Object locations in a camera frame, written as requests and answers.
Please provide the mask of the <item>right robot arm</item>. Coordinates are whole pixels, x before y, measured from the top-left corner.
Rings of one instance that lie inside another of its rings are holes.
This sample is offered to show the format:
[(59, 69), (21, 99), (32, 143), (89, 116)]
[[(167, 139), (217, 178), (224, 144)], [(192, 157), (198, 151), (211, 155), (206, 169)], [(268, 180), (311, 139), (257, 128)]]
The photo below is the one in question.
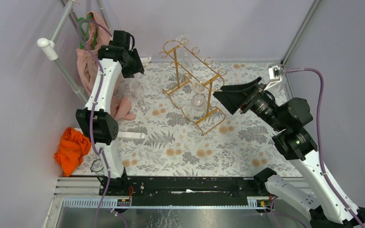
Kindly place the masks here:
[(352, 228), (365, 223), (365, 208), (357, 206), (340, 188), (320, 159), (317, 144), (305, 130), (312, 121), (303, 98), (282, 105), (257, 78), (241, 85), (224, 85), (214, 97), (231, 113), (252, 111), (276, 132), (272, 140), (278, 152), (302, 175), (312, 193), (307, 194), (265, 168), (254, 176), (254, 191), (277, 196), (306, 217), (313, 228)]

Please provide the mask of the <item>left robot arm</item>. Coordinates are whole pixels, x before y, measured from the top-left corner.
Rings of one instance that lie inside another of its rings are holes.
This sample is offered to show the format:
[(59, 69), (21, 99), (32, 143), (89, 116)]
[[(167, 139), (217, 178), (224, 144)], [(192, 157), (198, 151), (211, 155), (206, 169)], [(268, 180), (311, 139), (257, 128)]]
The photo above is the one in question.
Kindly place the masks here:
[(128, 191), (126, 170), (120, 161), (117, 138), (142, 140), (144, 133), (119, 131), (118, 122), (111, 116), (111, 100), (119, 76), (133, 78), (143, 73), (144, 68), (134, 37), (122, 30), (115, 30), (108, 45), (103, 45), (95, 56), (98, 72), (90, 98), (84, 109), (76, 111), (77, 122), (92, 144), (94, 152), (100, 156), (105, 169), (104, 179), (116, 195)]

